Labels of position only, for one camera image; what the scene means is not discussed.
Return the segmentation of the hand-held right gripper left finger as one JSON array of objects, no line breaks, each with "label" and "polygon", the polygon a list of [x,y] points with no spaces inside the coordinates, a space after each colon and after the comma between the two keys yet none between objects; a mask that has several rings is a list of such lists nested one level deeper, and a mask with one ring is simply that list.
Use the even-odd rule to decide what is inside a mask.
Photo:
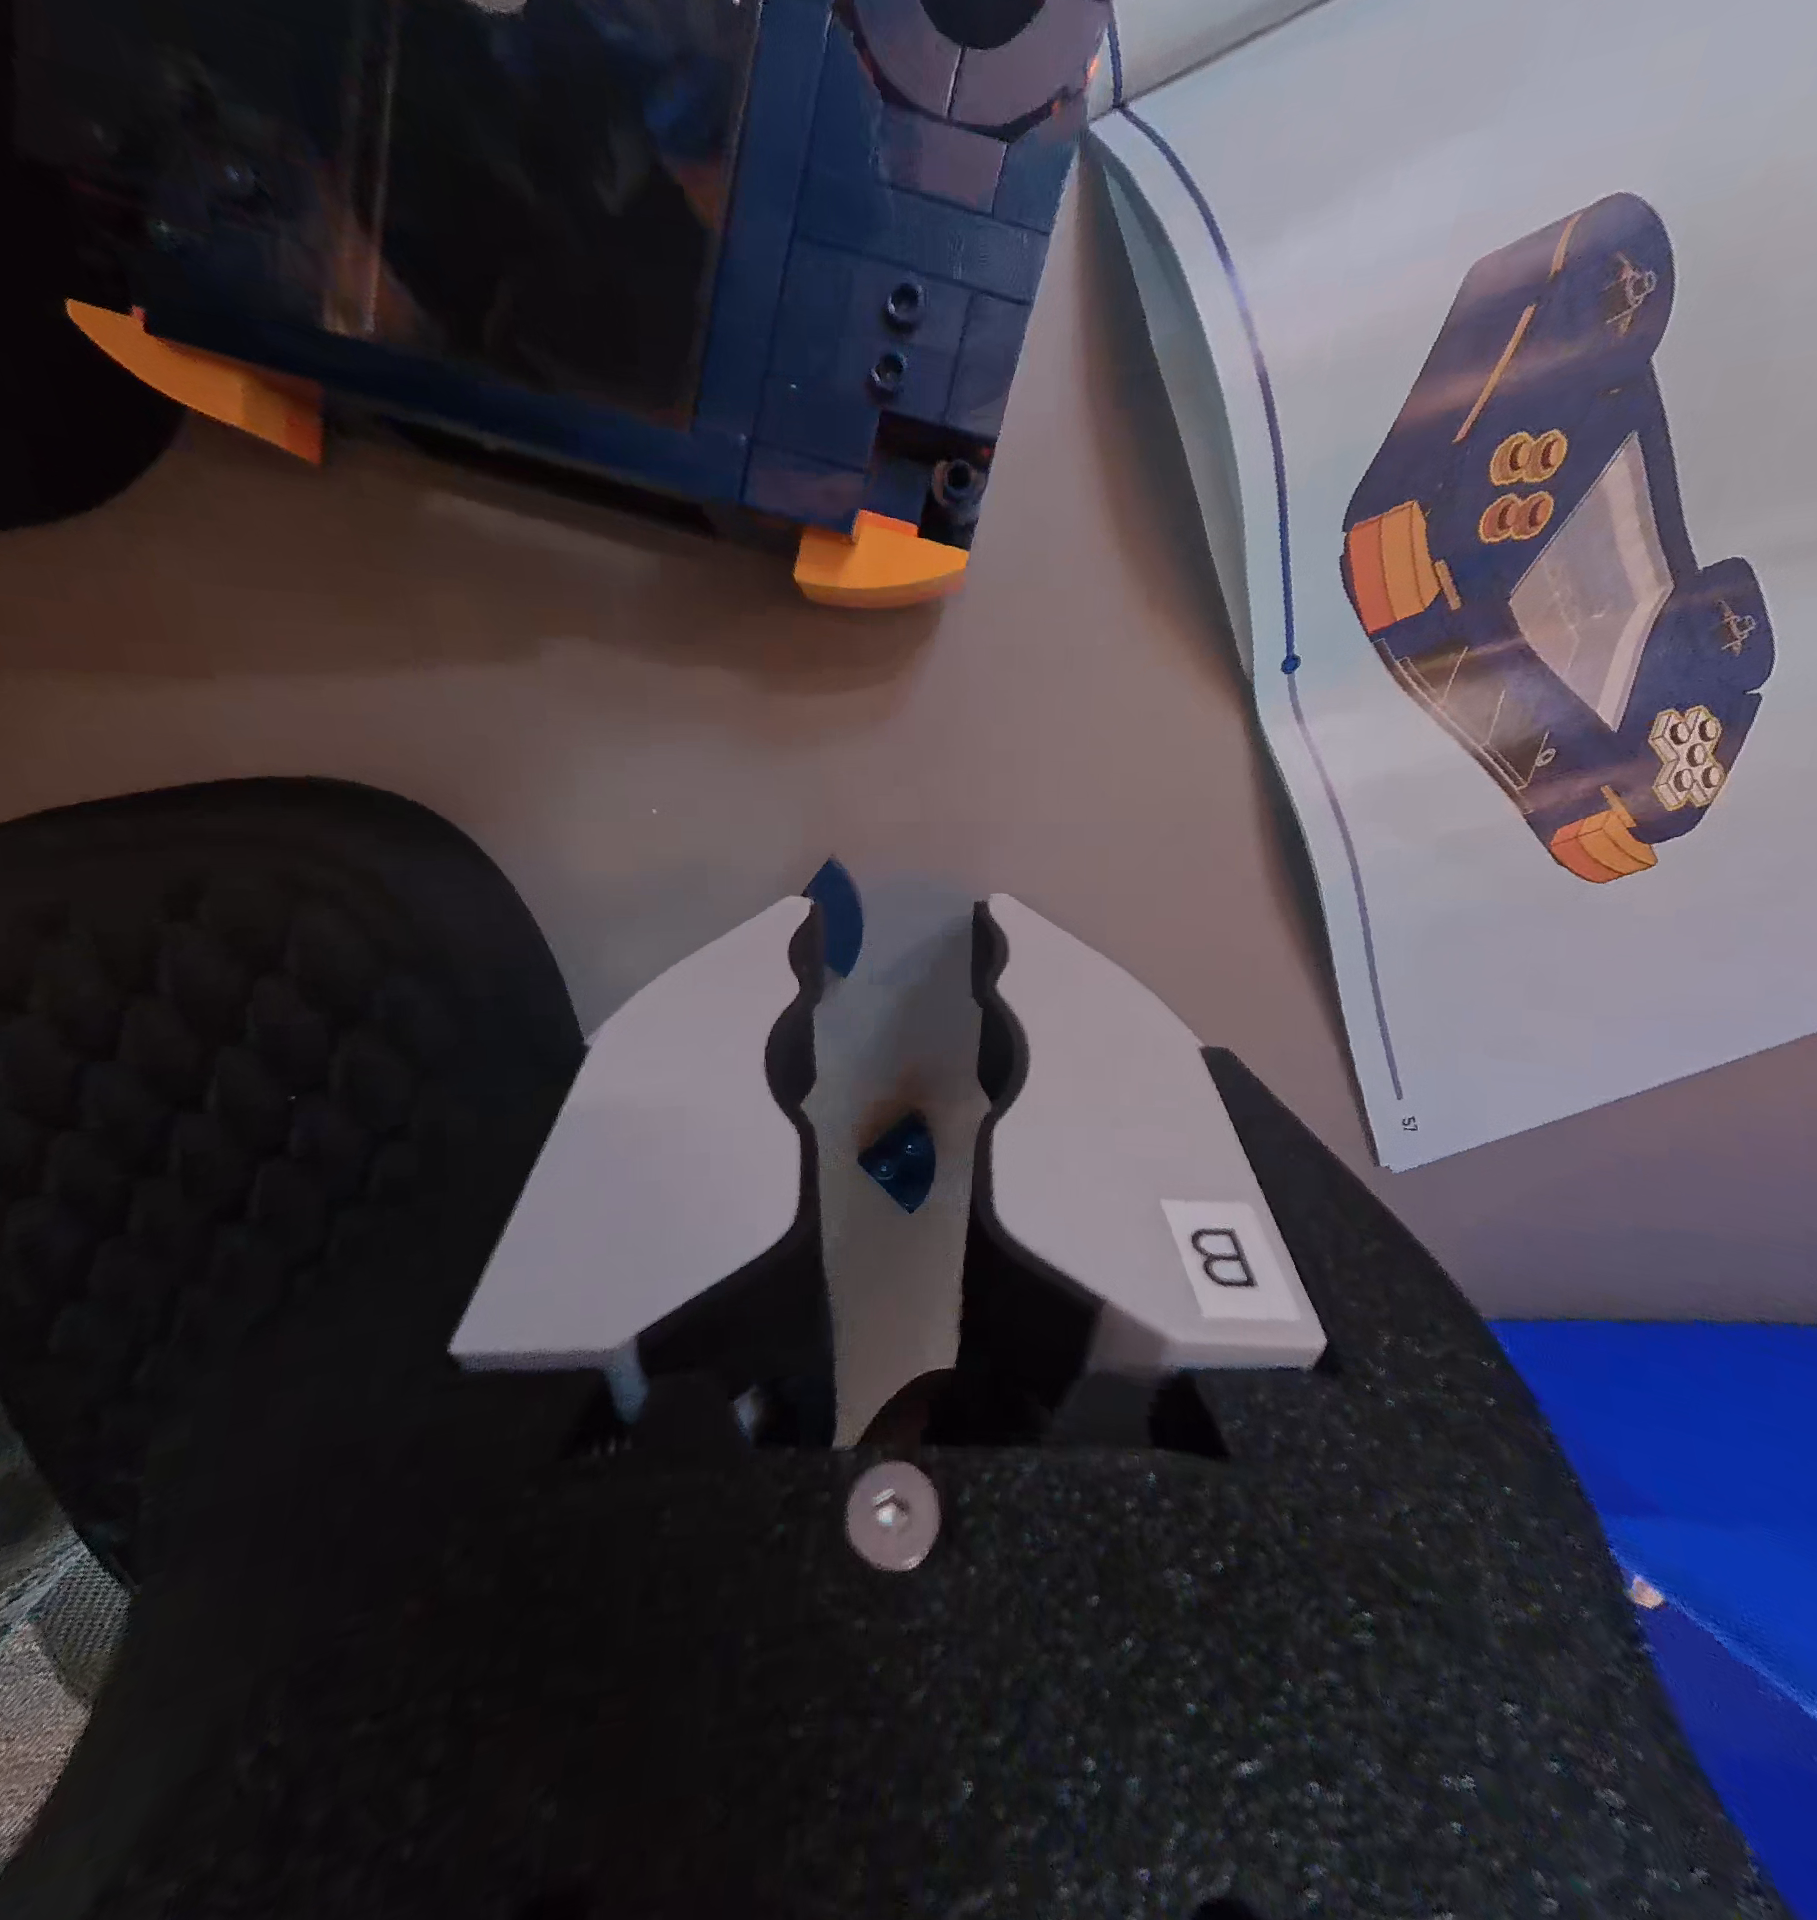
[{"label": "hand-held right gripper left finger", "polygon": [[833,1424],[814,1013],[820,908],[788,895],[587,1043],[447,1342],[466,1372],[596,1373],[622,1424],[691,1387],[726,1424]]}]

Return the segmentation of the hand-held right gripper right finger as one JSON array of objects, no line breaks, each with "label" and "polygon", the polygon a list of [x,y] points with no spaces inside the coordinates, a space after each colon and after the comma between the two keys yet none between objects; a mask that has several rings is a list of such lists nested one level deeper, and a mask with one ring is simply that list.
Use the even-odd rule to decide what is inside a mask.
[{"label": "hand-held right gripper right finger", "polygon": [[1019,903],[974,917],[968,1363],[1003,1380],[1308,1372],[1327,1335],[1204,1043]]}]

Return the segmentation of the small dark blue brick piece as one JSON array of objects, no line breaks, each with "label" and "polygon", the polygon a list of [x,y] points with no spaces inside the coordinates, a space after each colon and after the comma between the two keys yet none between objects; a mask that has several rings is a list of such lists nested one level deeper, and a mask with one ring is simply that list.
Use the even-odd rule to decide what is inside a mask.
[{"label": "small dark blue brick piece", "polygon": [[924,1113],[908,1111],[890,1121],[860,1148],[856,1164],[895,1208],[916,1213],[927,1202],[938,1178],[934,1126]]}]

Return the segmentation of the blue quarter round brick piece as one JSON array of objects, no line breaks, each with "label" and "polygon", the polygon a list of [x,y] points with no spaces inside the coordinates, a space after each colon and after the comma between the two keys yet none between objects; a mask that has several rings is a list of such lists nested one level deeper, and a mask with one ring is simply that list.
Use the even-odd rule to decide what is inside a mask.
[{"label": "blue quarter round brick piece", "polygon": [[828,857],[802,892],[820,921],[825,970],[839,981],[849,978],[867,935],[867,911],[853,873],[839,858]]}]

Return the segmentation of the black quilted object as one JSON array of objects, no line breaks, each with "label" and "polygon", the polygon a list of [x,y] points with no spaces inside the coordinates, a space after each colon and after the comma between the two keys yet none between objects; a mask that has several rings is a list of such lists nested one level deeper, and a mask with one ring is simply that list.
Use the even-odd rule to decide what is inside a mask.
[{"label": "black quilted object", "polygon": [[422,805],[252,779],[0,826],[0,1404],[128,1588],[153,1453],[284,1328],[440,1353],[585,1063]]}]

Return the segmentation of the blue glossy packaging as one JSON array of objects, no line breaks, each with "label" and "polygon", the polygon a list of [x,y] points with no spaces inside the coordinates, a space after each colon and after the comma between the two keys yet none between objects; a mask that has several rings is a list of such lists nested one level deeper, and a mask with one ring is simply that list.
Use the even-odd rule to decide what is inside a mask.
[{"label": "blue glossy packaging", "polygon": [[1500,1320],[1683,1735],[1817,1919],[1817,1325]]}]

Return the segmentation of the grey denim pants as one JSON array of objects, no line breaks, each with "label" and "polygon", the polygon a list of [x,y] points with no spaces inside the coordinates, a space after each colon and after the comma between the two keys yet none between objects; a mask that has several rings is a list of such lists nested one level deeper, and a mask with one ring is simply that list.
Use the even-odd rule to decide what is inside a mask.
[{"label": "grey denim pants", "polygon": [[0,1874],[105,1691],[128,1612],[0,1404]]}]

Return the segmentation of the blue and orange brick model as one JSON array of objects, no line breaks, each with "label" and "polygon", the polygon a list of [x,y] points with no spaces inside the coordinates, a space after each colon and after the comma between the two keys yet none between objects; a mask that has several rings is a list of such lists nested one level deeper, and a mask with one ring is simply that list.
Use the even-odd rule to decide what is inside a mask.
[{"label": "blue and orange brick model", "polygon": [[70,318],[163,399],[960,589],[1110,4],[10,13]]}]

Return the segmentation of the black rounded object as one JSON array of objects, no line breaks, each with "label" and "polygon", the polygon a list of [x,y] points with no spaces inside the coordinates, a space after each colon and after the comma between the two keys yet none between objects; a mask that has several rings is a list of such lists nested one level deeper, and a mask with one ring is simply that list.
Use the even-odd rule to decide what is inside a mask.
[{"label": "black rounded object", "polygon": [[0,532],[87,513],[176,443],[184,411],[70,318],[80,226],[58,176],[15,149],[13,17],[0,4]]}]

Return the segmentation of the white instruction booklet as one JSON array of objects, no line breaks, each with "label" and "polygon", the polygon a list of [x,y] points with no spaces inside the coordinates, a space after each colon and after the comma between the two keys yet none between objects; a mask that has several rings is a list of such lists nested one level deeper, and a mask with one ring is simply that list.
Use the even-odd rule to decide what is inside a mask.
[{"label": "white instruction booklet", "polygon": [[1376,1159],[1817,1032],[1817,4],[1314,4],[1094,126]]}]

